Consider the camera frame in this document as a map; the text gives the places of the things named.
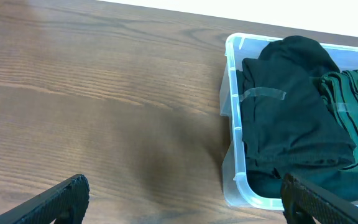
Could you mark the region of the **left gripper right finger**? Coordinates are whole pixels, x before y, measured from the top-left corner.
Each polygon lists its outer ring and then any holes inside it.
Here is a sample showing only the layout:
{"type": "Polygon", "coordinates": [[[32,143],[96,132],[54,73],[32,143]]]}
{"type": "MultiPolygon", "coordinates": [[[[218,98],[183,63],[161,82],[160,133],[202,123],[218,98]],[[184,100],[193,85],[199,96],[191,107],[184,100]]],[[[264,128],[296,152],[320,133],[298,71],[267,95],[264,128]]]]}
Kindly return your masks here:
{"type": "Polygon", "coordinates": [[[358,224],[358,206],[297,175],[285,175],[280,195],[288,224],[358,224]]]}

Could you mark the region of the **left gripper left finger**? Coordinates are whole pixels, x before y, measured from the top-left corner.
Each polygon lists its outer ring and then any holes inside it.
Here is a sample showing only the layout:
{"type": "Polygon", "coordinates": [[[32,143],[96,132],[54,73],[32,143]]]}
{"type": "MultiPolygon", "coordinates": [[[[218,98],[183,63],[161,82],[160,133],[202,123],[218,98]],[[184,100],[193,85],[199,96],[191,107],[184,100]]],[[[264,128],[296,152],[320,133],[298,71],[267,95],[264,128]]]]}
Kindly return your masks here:
{"type": "Polygon", "coordinates": [[[0,224],[81,224],[89,205],[90,187],[76,174],[0,215],[0,224]]]}

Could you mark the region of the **dark navy cloth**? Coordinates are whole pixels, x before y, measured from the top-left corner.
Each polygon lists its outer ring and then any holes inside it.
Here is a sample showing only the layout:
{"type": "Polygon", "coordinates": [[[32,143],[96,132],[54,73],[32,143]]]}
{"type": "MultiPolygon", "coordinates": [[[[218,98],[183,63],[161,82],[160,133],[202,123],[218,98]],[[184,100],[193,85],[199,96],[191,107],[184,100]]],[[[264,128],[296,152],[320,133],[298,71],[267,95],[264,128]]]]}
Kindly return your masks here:
{"type": "MultiPolygon", "coordinates": [[[[305,175],[304,178],[344,200],[358,201],[358,173],[332,171],[305,175]]],[[[282,179],[262,172],[248,171],[247,181],[257,195],[266,198],[280,198],[282,179]]]]}

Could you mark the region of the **black cloth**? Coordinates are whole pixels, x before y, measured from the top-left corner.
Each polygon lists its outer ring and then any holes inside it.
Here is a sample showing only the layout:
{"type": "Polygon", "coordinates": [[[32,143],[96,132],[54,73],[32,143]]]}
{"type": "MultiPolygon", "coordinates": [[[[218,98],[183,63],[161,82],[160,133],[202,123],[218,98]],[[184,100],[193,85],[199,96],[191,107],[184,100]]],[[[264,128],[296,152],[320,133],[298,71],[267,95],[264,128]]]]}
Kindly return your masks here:
{"type": "Polygon", "coordinates": [[[307,71],[284,59],[242,61],[241,118],[250,171],[281,178],[339,170],[355,144],[337,123],[307,71]]]}

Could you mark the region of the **dark green cloth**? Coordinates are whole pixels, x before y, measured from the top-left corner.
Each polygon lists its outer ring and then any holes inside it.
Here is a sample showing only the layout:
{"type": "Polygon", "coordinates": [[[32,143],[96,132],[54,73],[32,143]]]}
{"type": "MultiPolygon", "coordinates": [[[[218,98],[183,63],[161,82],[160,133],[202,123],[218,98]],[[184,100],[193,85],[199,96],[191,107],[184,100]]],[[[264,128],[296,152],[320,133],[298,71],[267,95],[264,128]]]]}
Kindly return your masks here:
{"type": "Polygon", "coordinates": [[[328,110],[356,144],[355,163],[343,171],[358,173],[358,70],[324,74],[318,81],[318,91],[328,110]]]}

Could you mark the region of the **black garment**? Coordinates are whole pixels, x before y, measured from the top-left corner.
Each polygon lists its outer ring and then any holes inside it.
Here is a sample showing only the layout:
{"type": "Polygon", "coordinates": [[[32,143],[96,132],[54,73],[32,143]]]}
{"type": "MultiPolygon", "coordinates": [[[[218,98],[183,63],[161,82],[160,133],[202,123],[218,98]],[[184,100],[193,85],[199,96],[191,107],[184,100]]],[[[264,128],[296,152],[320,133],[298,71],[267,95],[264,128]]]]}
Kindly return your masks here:
{"type": "Polygon", "coordinates": [[[339,67],[321,44],[313,39],[293,35],[270,42],[259,59],[283,59],[300,66],[310,77],[321,77],[328,72],[340,72],[339,67]]]}

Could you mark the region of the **clear plastic storage bin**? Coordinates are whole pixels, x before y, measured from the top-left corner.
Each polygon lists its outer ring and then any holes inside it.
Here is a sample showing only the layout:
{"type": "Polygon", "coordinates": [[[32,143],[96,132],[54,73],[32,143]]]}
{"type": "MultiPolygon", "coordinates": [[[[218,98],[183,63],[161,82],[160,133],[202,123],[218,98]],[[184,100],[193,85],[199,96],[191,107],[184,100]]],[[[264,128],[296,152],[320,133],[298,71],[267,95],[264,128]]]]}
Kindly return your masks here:
{"type": "MultiPolygon", "coordinates": [[[[226,39],[227,63],[219,92],[219,102],[220,115],[228,116],[230,120],[231,144],[222,164],[222,173],[224,198],[232,207],[283,211],[280,198],[261,197],[253,192],[247,182],[246,154],[242,142],[240,98],[236,78],[236,70],[242,70],[244,58],[258,58],[270,42],[278,40],[282,38],[245,33],[234,33],[226,39]]],[[[341,70],[358,69],[358,47],[320,44],[341,70]]]]}

